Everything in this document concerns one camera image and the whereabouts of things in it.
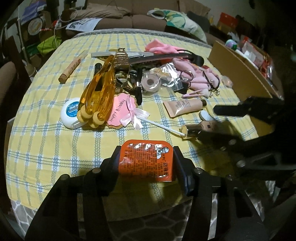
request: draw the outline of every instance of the lime green bag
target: lime green bag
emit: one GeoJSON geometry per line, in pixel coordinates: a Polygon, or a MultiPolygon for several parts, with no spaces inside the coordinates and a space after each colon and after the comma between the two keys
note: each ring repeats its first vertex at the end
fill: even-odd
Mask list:
{"type": "Polygon", "coordinates": [[[46,55],[49,52],[56,50],[57,47],[59,47],[62,43],[62,40],[56,36],[51,36],[48,39],[44,40],[41,42],[38,46],[37,49],[42,55],[46,55]]]}

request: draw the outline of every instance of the clear tape roll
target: clear tape roll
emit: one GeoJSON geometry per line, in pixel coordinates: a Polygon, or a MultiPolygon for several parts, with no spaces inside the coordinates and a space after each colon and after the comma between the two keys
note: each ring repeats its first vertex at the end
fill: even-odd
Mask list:
{"type": "Polygon", "coordinates": [[[155,93],[161,87],[161,80],[156,74],[145,74],[141,84],[144,90],[155,93]]]}

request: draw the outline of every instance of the red box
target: red box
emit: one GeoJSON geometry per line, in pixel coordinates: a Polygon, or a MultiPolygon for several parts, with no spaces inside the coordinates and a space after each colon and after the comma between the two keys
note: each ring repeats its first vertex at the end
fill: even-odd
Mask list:
{"type": "Polygon", "coordinates": [[[236,28],[239,20],[223,12],[220,15],[219,22],[226,24],[229,27],[236,28]]]}

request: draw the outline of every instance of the gold bottle cap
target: gold bottle cap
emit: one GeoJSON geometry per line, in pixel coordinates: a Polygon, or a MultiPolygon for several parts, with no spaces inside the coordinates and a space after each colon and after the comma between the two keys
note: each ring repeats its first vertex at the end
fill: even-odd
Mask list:
{"type": "Polygon", "coordinates": [[[183,139],[190,139],[190,138],[197,138],[197,135],[202,130],[201,126],[199,124],[194,125],[182,125],[181,132],[185,134],[183,139]]]}
{"type": "Polygon", "coordinates": [[[207,101],[206,100],[201,100],[202,101],[202,107],[206,107],[207,106],[207,101]]]}

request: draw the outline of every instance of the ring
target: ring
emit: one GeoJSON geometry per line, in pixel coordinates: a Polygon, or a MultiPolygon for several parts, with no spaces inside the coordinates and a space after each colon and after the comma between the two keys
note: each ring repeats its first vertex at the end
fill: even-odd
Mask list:
{"type": "Polygon", "coordinates": [[[190,82],[191,80],[193,80],[193,73],[191,71],[188,71],[188,70],[183,70],[180,73],[180,79],[185,81],[185,82],[190,82]],[[192,78],[191,79],[183,78],[182,73],[188,73],[189,75],[191,75],[192,78]]]}

